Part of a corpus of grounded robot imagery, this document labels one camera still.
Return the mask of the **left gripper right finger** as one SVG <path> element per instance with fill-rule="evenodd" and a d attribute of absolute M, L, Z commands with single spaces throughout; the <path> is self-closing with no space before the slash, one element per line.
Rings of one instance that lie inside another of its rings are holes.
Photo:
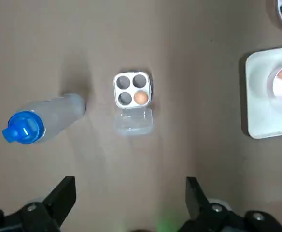
<path fill-rule="evenodd" d="M 242 217 L 221 203 L 211 203 L 195 177 L 186 178 L 185 202 L 190 219 L 180 232 L 282 232 L 269 213 L 251 210 Z"/>

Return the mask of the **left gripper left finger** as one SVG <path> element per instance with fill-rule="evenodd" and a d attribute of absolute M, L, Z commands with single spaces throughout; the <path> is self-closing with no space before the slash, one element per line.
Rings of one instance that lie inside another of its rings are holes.
<path fill-rule="evenodd" d="M 0 210 L 0 232 L 59 232 L 75 202 L 75 177 L 66 176 L 42 202 L 28 203 L 10 215 Z"/>

